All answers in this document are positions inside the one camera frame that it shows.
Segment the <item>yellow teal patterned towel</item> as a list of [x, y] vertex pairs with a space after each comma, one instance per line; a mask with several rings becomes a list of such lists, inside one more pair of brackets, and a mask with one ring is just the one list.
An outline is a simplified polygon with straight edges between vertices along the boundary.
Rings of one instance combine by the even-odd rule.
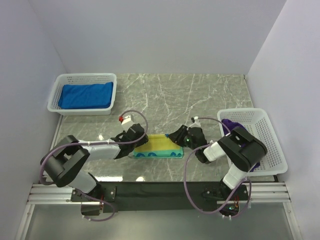
[[136, 147], [133, 151], [133, 157], [136, 159], [183, 158], [183, 148], [172, 142], [168, 136], [168, 134], [148, 135], [148, 142]]

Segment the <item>blue towel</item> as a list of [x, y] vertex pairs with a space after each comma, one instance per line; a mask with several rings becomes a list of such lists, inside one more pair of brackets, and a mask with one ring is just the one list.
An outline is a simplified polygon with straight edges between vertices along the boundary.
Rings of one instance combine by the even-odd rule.
[[113, 95], [112, 82], [63, 86], [58, 101], [61, 109], [105, 109], [110, 107]]

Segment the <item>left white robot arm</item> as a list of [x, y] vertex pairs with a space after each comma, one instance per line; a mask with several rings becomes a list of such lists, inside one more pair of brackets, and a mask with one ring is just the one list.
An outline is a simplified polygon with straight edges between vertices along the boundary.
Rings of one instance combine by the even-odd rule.
[[70, 186], [80, 190], [89, 201], [95, 201], [101, 194], [100, 183], [92, 174], [82, 171], [84, 164], [93, 160], [126, 157], [148, 140], [146, 131], [139, 123], [106, 141], [88, 142], [68, 135], [42, 158], [40, 173], [46, 172], [52, 181], [42, 180], [41, 183], [54, 184], [59, 188]]

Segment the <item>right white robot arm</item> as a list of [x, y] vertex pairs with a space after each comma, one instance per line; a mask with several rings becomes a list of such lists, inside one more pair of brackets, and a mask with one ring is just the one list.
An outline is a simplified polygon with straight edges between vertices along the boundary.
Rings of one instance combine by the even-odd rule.
[[167, 137], [180, 147], [194, 150], [194, 155], [203, 164], [209, 164], [224, 156], [231, 160], [231, 167], [220, 181], [217, 190], [226, 200], [237, 195], [237, 185], [268, 153], [262, 141], [240, 126], [213, 143], [207, 142], [201, 127], [182, 125]]

